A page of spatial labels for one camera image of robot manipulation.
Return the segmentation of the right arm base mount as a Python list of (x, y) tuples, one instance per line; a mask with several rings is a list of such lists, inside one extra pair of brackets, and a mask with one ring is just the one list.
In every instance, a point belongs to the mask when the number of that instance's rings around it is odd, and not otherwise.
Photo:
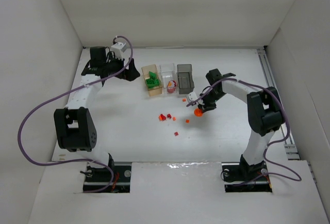
[(221, 179), (226, 193), (271, 193), (272, 186), (267, 175), (265, 162), (256, 166), (243, 163), (222, 163)]

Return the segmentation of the green long lego brick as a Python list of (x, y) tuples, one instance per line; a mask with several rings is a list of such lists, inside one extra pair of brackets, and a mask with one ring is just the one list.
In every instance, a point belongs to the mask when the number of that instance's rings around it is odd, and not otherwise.
[(158, 79), (152, 80), (152, 79), (148, 78), (145, 80), (145, 82), (146, 82), (148, 89), (160, 86), (160, 81)]

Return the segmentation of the orange red lego piece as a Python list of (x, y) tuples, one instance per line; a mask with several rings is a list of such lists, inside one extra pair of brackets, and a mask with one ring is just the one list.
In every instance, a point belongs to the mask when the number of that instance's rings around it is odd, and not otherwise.
[(160, 116), (159, 116), (159, 120), (160, 121), (165, 121), (167, 119), (167, 117), (165, 116), (165, 115), (163, 115), (163, 114), (161, 114)]

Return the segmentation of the red flower lego piece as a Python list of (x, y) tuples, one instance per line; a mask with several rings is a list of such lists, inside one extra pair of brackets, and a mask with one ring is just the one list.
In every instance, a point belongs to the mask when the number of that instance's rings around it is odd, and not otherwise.
[(172, 94), (176, 91), (177, 83), (174, 80), (168, 82), (167, 93)]

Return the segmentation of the orange round lego piece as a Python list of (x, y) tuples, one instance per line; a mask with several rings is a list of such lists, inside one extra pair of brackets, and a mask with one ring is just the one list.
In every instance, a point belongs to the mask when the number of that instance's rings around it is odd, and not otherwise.
[(199, 108), (194, 110), (194, 115), (197, 117), (201, 117), (203, 115), (203, 111)]

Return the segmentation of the green sloped lego brick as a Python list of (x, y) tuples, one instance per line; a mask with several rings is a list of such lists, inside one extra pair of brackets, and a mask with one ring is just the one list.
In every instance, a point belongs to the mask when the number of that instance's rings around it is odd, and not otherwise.
[(152, 80), (156, 80), (157, 79), (157, 74), (155, 73), (155, 72), (149, 72), (149, 77), (150, 77), (150, 79), (152, 79)]

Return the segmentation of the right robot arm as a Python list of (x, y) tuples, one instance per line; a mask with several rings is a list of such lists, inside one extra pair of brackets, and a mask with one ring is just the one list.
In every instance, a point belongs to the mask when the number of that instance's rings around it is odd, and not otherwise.
[(210, 84), (207, 95), (200, 94), (196, 112), (203, 114), (216, 109), (216, 102), (230, 94), (247, 104), (247, 117), (251, 128), (246, 150), (237, 165), (222, 165), (222, 176), (226, 182), (249, 181), (266, 170), (264, 151), (274, 133), (285, 119), (279, 106), (278, 92), (274, 87), (257, 91), (256, 87), (240, 84), (228, 79), (232, 73), (221, 74), (218, 69), (210, 70), (206, 78)]

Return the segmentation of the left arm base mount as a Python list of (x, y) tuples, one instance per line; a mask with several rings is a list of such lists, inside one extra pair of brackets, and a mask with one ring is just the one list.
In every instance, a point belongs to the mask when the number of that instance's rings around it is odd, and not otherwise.
[(80, 171), (84, 175), (83, 191), (96, 193), (129, 193), (132, 163), (115, 163), (113, 177), (106, 168), (94, 168), (87, 165)]

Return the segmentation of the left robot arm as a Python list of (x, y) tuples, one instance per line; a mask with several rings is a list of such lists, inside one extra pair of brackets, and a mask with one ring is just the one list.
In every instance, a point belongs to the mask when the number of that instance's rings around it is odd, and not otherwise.
[(114, 169), (113, 158), (97, 143), (97, 131), (89, 108), (108, 76), (120, 71), (116, 78), (131, 82), (140, 77), (133, 60), (124, 68), (126, 49), (127, 44), (122, 42), (112, 45), (108, 52), (104, 46), (91, 47), (90, 60), (81, 72), (82, 88), (74, 93), (64, 108), (54, 112), (58, 146), (111, 169)]

